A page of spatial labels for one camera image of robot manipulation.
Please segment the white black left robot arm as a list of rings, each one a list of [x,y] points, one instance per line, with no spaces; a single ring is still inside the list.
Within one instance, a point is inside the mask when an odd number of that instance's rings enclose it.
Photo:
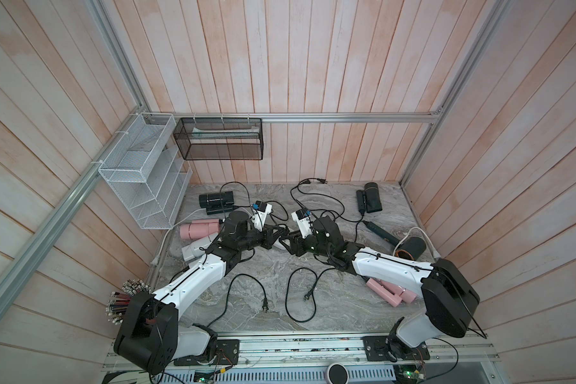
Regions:
[[[261,214],[233,211],[221,230],[200,245],[201,258],[174,281],[156,291],[134,294],[115,339],[114,352],[145,372],[156,375],[170,362],[194,358],[216,359],[217,333],[193,324],[180,330],[185,310],[211,285],[222,280],[242,260],[243,251],[270,249],[289,230],[285,226],[254,225]]]

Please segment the pink hair dryer under arm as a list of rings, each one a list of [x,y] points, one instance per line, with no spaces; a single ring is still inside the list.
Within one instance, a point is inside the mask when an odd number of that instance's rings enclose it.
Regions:
[[[402,302],[410,304],[417,298],[417,294],[401,286],[375,278],[365,278],[366,285],[380,298],[392,307],[398,307]]]

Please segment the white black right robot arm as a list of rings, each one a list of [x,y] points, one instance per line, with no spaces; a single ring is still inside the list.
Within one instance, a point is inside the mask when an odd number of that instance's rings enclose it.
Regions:
[[[298,230],[278,241],[292,255],[326,257],[337,270],[395,284],[422,299],[424,309],[395,323],[387,339],[389,347],[414,349],[443,334],[460,339],[474,320],[480,297],[449,260],[411,261],[349,242],[328,217],[313,222],[301,219]]]

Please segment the dark green folded hair dryer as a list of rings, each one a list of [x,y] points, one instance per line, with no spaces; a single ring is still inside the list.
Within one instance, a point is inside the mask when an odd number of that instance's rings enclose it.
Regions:
[[[227,213],[236,208],[232,191],[201,194],[198,196],[198,202],[207,215]]]

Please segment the pink folded hair dryer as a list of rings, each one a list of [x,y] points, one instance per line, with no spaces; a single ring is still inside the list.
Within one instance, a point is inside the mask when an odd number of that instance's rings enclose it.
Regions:
[[[181,225],[181,227],[179,227],[179,236],[184,241],[195,241],[218,233],[219,230],[219,219],[199,219]]]

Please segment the white hair dryer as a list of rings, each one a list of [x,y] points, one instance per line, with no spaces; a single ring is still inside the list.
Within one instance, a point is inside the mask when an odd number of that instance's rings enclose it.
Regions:
[[[216,232],[184,246],[182,248],[182,257],[184,262],[191,262],[197,258],[202,257],[205,254],[206,249],[211,245],[211,243],[213,243],[218,235],[219,233]]]

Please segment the dark green dryer far right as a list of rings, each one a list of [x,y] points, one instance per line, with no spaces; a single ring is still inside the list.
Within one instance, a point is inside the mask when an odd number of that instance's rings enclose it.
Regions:
[[[382,202],[379,195],[379,185],[368,182],[364,188],[356,191],[358,211],[361,215],[382,211]]]

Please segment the dark green unfolded hair dryer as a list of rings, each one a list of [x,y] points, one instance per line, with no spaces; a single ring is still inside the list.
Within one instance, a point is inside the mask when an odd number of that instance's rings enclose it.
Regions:
[[[399,238],[396,238],[372,222],[364,221],[363,223],[369,231],[384,239],[387,243],[390,243],[393,248],[397,248],[395,251],[396,257],[417,261],[427,249],[427,244],[422,238],[410,236],[406,240],[401,241]]]

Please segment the round black white knob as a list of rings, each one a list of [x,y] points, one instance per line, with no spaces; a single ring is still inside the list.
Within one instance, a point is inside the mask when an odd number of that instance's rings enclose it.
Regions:
[[[349,373],[344,365],[332,363],[326,368],[324,375],[327,384],[348,384]]]

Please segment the red pencil cup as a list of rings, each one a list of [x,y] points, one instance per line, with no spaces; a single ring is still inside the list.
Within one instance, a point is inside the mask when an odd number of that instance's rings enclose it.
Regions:
[[[131,299],[142,292],[149,294],[150,286],[140,279],[126,280],[121,291],[111,292],[106,307],[108,321],[115,325],[121,324]]]

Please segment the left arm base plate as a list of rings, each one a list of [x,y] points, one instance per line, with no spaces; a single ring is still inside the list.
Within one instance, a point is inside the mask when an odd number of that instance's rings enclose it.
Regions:
[[[239,339],[220,339],[212,342],[199,356],[186,356],[173,361],[175,366],[235,366],[240,352]]]

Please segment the black mesh wall basket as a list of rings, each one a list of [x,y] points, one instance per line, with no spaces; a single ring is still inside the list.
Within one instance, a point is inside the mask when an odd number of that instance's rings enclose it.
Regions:
[[[264,156],[260,118],[180,118],[173,137],[187,161],[260,161]]]

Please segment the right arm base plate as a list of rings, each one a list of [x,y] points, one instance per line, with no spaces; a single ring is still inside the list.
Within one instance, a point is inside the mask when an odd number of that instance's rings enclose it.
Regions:
[[[404,319],[401,317],[386,336],[362,337],[366,358],[369,362],[389,361],[397,363],[399,360],[416,362],[430,359],[430,352],[425,342],[419,344],[418,347],[411,348],[398,338],[397,330]]]

